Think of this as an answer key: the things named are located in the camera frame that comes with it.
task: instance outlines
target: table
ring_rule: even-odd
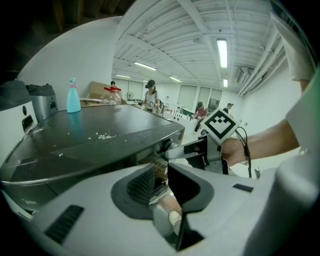
[[[58,111],[40,122],[3,163],[2,187],[22,208],[36,211],[80,180],[122,169],[135,161],[133,156],[183,130],[131,105]]]

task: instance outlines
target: human arm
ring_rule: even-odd
[[[303,92],[308,85],[300,81]],[[283,119],[273,127],[247,138],[251,159],[260,159],[276,156],[299,147],[298,140],[288,121]],[[229,166],[247,160],[244,146],[237,138],[228,138],[222,145],[222,158],[226,159]]]

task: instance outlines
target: air conditioner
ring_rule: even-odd
[[[238,74],[238,77],[236,79],[237,83],[242,85],[246,76],[248,76],[248,71],[249,71],[249,68],[246,67],[246,66],[243,66],[239,69],[239,74]]]

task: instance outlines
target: ceiling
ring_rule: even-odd
[[[268,0],[160,0],[119,39],[112,75],[205,85],[238,92],[240,67],[254,68],[270,36]],[[217,39],[227,41],[227,68]],[[139,62],[156,71],[135,65]]]

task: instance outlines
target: window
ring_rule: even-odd
[[[178,104],[193,112],[196,92],[196,86],[181,85]]]
[[[197,102],[202,102],[203,105],[208,107],[207,103],[208,103],[209,93],[210,93],[210,88],[201,87]]]

